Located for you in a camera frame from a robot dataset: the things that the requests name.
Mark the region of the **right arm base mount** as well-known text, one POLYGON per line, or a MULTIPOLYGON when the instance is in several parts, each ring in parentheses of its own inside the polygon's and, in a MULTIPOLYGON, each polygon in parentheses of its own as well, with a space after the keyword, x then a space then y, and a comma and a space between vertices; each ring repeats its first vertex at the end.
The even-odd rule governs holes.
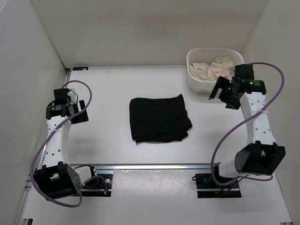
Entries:
POLYGON ((239 184, 236 184, 236 181, 227 186, 216 184, 212 178, 209 164, 204 164, 202 168, 196 169, 191 180, 196 184, 198 199, 242 197, 239 184))

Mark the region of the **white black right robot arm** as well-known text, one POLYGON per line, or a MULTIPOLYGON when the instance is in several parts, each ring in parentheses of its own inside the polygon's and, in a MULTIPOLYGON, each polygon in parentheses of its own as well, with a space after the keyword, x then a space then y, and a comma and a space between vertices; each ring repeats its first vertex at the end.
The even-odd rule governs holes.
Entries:
POLYGON ((268 106, 273 103, 285 84, 285 76, 280 68, 270 64, 281 76, 281 84, 276 94, 266 100, 264 81, 255 79, 253 63, 235 66, 231 79, 219 77, 209 99, 217 97, 226 108, 242 111, 244 120, 229 130, 218 142, 210 163, 210 181, 215 187, 230 185, 241 179, 254 180, 255 176, 272 176, 285 157, 284 146, 278 145, 270 127, 268 106), (247 144, 238 151, 233 160, 214 163, 218 149, 223 141, 236 129, 245 125, 247 144))

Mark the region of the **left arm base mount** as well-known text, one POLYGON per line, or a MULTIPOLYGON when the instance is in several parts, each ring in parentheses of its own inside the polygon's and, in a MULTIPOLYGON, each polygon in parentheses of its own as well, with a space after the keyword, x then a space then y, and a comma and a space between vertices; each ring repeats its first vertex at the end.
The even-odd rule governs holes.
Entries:
POLYGON ((90 167, 91 176, 86 173, 87 166, 76 167, 82 182, 81 194, 89 197, 110 197, 113 185, 113 172, 90 167))

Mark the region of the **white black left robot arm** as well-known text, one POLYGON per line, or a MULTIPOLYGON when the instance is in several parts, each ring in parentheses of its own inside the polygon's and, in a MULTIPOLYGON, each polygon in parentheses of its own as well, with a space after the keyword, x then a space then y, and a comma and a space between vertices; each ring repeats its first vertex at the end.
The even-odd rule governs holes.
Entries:
POLYGON ((48 135, 45 153, 33 179, 38 189, 52 199, 78 195, 82 185, 92 188, 98 183, 96 170, 90 164, 73 169, 68 162, 68 134, 73 124, 87 122, 87 112, 74 89, 54 90, 54 100, 46 108, 48 135))

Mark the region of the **black trousers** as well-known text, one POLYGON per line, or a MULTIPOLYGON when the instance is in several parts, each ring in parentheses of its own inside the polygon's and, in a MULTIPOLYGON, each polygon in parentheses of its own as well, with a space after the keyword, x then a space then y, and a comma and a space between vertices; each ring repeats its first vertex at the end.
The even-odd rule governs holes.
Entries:
POLYGON ((131 136, 136 143, 182 141, 193 126, 182 94, 172 98, 132 99, 129 121, 131 136))

